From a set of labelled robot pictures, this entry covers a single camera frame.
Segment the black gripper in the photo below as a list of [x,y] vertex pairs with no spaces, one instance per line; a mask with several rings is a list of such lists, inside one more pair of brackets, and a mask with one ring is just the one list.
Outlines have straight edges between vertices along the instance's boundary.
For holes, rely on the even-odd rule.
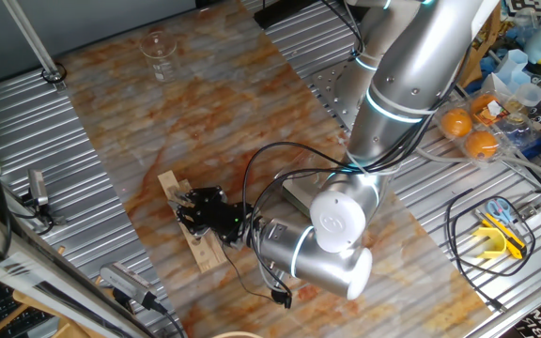
[[176,192],[178,220],[195,238],[212,230],[223,243],[232,245],[241,240],[245,222],[253,212],[247,202],[229,204],[220,186]]

